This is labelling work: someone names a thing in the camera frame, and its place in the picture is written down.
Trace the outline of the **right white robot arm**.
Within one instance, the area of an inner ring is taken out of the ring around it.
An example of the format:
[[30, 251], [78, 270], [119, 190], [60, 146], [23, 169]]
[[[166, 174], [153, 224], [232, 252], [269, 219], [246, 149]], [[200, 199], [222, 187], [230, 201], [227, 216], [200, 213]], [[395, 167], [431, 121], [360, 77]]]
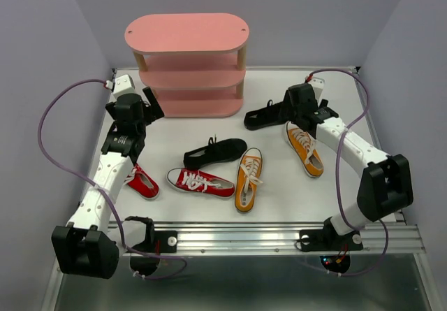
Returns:
[[409, 161], [375, 148], [346, 125], [339, 115], [317, 102], [309, 83], [289, 87], [281, 116], [336, 153], [336, 169], [344, 160], [359, 176], [356, 202], [329, 219], [321, 232], [323, 244], [337, 248], [346, 234], [380, 220], [413, 203]]

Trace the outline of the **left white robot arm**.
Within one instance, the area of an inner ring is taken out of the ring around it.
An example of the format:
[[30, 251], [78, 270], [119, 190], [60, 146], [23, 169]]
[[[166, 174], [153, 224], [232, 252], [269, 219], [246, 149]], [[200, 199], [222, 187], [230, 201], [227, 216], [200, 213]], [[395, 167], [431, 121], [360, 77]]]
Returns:
[[52, 244], [65, 274], [109, 279], [120, 257], [130, 247], [147, 251], [155, 246], [154, 223], [150, 218], [117, 220], [116, 236], [109, 236], [115, 202], [145, 146], [146, 127], [164, 113], [149, 87], [142, 94], [129, 92], [106, 105], [113, 118], [101, 148], [98, 167], [75, 214], [65, 226], [56, 226]]

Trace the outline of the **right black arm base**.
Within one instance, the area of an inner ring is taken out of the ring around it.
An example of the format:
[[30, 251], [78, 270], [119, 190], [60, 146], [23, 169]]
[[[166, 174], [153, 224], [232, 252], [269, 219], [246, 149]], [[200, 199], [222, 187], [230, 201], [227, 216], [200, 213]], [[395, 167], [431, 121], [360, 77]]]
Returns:
[[362, 238], [358, 231], [339, 235], [327, 218], [321, 229], [301, 230], [294, 246], [302, 252], [322, 252], [321, 264], [324, 269], [336, 274], [345, 274], [350, 265], [350, 251], [363, 250]]

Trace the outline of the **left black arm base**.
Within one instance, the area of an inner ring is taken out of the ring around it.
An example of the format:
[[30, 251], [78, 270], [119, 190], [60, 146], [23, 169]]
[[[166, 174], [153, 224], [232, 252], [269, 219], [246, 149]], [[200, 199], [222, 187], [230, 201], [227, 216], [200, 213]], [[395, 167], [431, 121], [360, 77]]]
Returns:
[[[126, 244], [139, 252], [155, 255], [174, 254], [177, 251], [178, 232], [176, 230], [158, 230], [148, 217], [127, 217], [123, 222]], [[167, 260], [147, 258], [128, 252], [130, 269], [134, 277], [144, 280], [167, 278]]]

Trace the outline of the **black canvas shoe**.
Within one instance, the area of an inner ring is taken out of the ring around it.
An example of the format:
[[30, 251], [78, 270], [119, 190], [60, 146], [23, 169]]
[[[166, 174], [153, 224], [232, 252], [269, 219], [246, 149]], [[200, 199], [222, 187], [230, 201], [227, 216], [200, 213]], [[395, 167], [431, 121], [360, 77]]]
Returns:
[[284, 102], [273, 103], [270, 99], [266, 107], [252, 110], [246, 113], [244, 117], [244, 126], [250, 131], [263, 129], [269, 126], [282, 125], [287, 118], [284, 115]]
[[190, 170], [199, 170], [212, 164], [239, 159], [247, 150], [247, 143], [241, 138], [217, 140], [210, 137], [206, 146], [184, 153], [183, 164]]

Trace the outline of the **red sneaker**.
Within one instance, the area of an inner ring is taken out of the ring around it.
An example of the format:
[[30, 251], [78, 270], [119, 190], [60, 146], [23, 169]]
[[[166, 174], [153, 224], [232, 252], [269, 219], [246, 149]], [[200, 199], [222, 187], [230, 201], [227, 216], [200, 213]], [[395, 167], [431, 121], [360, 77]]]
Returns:
[[174, 168], [167, 172], [166, 180], [177, 191], [190, 194], [230, 198], [235, 193], [232, 182], [200, 170]]
[[147, 200], [154, 200], [159, 195], [157, 183], [138, 164], [133, 167], [124, 184]]

